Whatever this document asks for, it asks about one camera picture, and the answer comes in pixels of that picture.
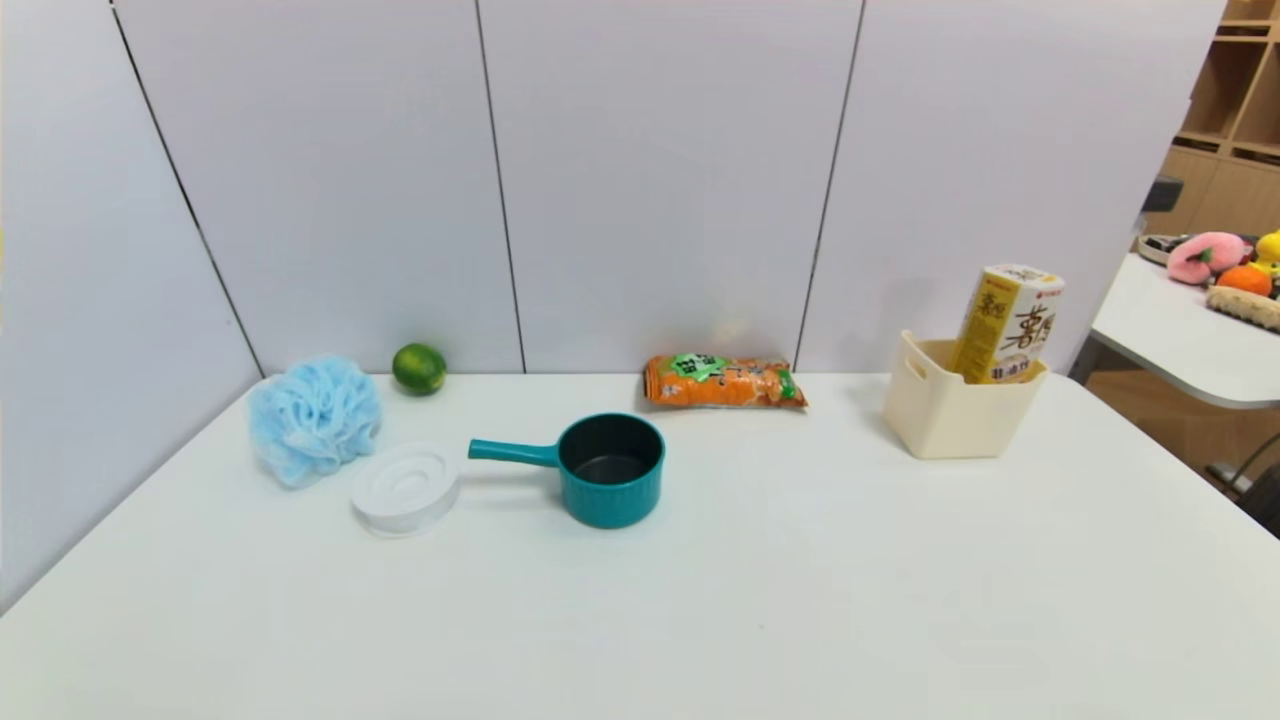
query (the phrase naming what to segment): basket handle hole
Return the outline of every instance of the basket handle hole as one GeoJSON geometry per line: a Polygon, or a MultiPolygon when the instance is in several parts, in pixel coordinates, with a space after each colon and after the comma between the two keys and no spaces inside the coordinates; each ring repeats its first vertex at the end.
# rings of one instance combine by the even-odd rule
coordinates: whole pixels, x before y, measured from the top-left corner
{"type": "Polygon", "coordinates": [[[920,378],[922,380],[925,379],[924,365],[920,365],[919,363],[916,363],[915,360],[911,360],[910,357],[908,357],[905,360],[905,363],[906,363],[906,369],[911,370],[913,375],[915,375],[916,378],[920,378]]]}

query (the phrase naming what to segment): blue bath sponge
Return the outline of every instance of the blue bath sponge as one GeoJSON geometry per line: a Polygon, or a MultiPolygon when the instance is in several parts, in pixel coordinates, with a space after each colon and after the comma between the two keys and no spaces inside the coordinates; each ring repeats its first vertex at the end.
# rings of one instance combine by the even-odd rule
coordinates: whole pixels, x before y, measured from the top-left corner
{"type": "Polygon", "coordinates": [[[374,380],[346,357],[298,363],[248,396],[253,450],[291,488],[374,452],[383,406],[374,380]]]}

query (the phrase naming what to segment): pink stuffed toy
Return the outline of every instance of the pink stuffed toy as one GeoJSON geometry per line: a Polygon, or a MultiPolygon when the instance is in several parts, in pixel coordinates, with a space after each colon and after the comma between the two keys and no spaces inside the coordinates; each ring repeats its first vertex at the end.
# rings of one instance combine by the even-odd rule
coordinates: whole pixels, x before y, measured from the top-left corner
{"type": "Polygon", "coordinates": [[[1249,256],[1249,245],[1229,232],[1202,232],[1169,254],[1169,279],[1204,284],[1249,256]]]}

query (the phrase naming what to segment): orange snack bag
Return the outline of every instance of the orange snack bag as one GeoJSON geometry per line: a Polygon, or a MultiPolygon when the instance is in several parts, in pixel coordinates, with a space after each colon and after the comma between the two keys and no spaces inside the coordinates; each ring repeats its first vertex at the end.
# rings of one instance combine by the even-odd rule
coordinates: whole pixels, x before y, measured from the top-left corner
{"type": "Polygon", "coordinates": [[[718,357],[687,352],[658,355],[644,370],[644,395],[658,405],[804,407],[791,365],[782,360],[718,357]]]}

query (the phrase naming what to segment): packaged food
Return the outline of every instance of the packaged food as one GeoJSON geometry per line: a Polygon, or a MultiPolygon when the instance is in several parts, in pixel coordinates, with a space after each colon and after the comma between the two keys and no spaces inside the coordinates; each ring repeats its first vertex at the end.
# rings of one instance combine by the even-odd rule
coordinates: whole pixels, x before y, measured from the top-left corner
{"type": "Polygon", "coordinates": [[[644,373],[644,395],[659,405],[804,407],[804,393],[781,360],[659,355],[644,373]]]}
{"type": "Polygon", "coordinates": [[[1053,329],[1062,286],[1062,278],[1025,265],[983,268],[951,372],[970,384],[1021,382],[1053,329]]]}

